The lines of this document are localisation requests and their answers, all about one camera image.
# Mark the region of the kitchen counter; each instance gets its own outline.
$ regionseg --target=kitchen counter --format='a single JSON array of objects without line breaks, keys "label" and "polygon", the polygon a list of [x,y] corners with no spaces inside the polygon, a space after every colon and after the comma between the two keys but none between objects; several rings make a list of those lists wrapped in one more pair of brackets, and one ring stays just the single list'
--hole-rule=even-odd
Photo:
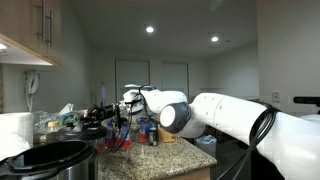
[{"label": "kitchen counter", "polygon": [[129,152],[105,151],[99,155],[99,180],[168,179],[197,171],[195,177],[198,177],[204,169],[210,173],[209,168],[217,163],[215,158],[183,138],[174,143],[159,143],[158,146],[140,144],[133,139],[131,145]]}]

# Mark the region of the cabinet handle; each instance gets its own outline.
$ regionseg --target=cabinet handle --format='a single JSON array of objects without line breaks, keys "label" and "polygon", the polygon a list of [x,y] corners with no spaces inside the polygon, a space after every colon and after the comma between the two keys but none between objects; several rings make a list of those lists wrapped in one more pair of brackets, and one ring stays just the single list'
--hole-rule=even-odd
[{"label": "cabinet handle", "polygon": [[42,42],[46,42],[46,0],[42,0]]},{"label": "cabinet handle", "polygon": [[53,19],[53,12],[50,11],[50,47],[51,49],[53,49],[53,40],[54,40],[54,27],[53,27],[53,23],[54,19]]}]

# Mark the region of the red object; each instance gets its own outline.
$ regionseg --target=red object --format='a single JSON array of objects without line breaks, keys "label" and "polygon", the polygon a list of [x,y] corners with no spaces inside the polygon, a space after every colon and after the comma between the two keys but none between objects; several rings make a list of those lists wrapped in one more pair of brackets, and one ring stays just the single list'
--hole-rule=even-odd
[{"label": "red object", "polygon": [[125,140],[123,142],[123,149],[129,150],[131,148],[131,141],[130,140]]},{"label": "red object", "polygon": [[146,133],[140,133],[139,134],[139,142],[145,143],[147,141],[147,134]]},{"label": "red object", "polygon": [[98,142],[98,144],[97,144],[97,151],[98,151],[98,153],[102,153],[103,151],[104,151],[104,144],[103,144],[103,142]]},{"label": "red object", "polygon": [[112,139],[107,139],[106,140],[106,147],[107,148],[112,148],[112,146],[113,146],[113,140]]},{"label": "red object", "polygon": [[115,145],[116,145],[116,146],[119,146],[119,145],[121,144],[121,142],[122,142],[122,137],[121,137],[121,136],[118,136],[117,139],[116,139]]}]

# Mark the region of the cable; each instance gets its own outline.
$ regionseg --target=cable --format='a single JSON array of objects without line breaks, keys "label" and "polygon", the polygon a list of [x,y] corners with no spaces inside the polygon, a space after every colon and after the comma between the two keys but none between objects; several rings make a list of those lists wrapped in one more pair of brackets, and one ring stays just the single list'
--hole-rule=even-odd
[{"label": "cable", "polygon": [[140,92],[140,91],[141,91],[141,88],[144,87],[144,86],[148,86],[148,85],[142,85],[142,86],[139,88],[139,94],[143,97],[143,108],[144,108],[144,110],[145,110],[145,113],[146,113],[146,115],[148,116],[148,120],[149,120],[149,121],[152,121],[152,122],[155,123],[155,124],[160,124],[159,121],[156,121],[155,119],[153,119],[153,118],[151,117],[151,115],[149,115],[149,113],[148,113],[148,109],[147,109],[148,103],[147,103],[146,98],[144,97],[144,95]]},{"label": "cable", "polygon": [[[136,97],[138,97],[138,96],[139,96],[139,94],[136,94],[136,95],[134,96],[133,100],[131,101],[130,110],[129,110],[129,119],[128,119],[128,121],[129,121],[128,130],[127,130],[125,136],[123,137],[121,143],[116,147],[116,149],[113,151],[113,153],[116,153],[116,152],[120,149],[120,147],[123,145],[124,141],[126,140],[128,134],[129,134],[129,132],[130,132],[131,123],[132,123],[132,107],[133,107],[133,105],[134,105],[135,103],[139,102],[139,101],[135,101],[135,100],[134,100],[134,99],[135,99]],[[119,135],[121,136],[120,129],[119,129],[119,133],[118,133],[116,139],[119,137]]]},{"label": "cable", "polygon": [[29,112],[31,112],[32,111],[32,105],[33,105],[33,103],[32,103],[32,99],[33,99],[33,95],[28,95],[28,90],[27,90],[27,85],[25,86],[25,92],[26,92],[26,99],[27,99],[27,106],[28,106],[28,110],[29,110]]},{"label": "cable", "polygon": [[256,119],[250,131],[250,135],[249,135],[250,145],[248,149],[237,159],[237,161],[235,161],[225,172],[223,172],[217,178],[217,180],[221,180],[222,178],[224,178],[225,175],[227,175],[242,160],[237,172],[233,177],[233,179],[235,180],[239,176],[239,173],[241,172],[244,165],[247,163],[249,157],[251,156],[252,151],[256,149],[258,144],[265,138],[265,136],[271,130],[275,122],[276,114],[280,110],[270,106],[269,104],[263,104],[263,105],[265,105],[267,109],[263,111],[260,114],[260,116]]}]

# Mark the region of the kitchen cabinet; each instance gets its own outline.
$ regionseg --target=kitchen cabinet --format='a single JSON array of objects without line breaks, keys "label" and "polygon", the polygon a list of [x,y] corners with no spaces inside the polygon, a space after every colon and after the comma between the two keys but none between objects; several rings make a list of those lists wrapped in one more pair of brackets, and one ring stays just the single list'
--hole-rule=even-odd
[{"label": "kitchen cabinet", "polygon": [[60,65],[61,0],[0,0],[2,40]]}]

